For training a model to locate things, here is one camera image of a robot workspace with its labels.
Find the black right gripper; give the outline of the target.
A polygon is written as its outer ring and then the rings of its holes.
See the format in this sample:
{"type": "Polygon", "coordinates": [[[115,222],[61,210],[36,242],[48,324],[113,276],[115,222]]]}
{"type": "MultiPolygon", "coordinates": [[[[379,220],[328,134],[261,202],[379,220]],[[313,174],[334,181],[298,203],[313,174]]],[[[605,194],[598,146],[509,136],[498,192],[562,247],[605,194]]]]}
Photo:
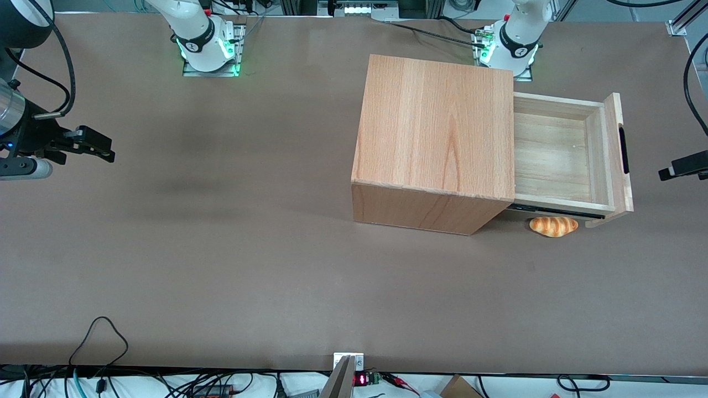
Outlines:
{"type": "Polygon", "coordinates": [[[116,160],[113,141],[104,134],[89,126],[68,130],[54,120],[38,121],[28,111],[15,127],[2,134],[1,146],[10,157],[34,156],[64,165],[67,156],[61,148],[67,140],[71,144],[70,151],[74,153],[93,155],[108,163],[116,160]]]}

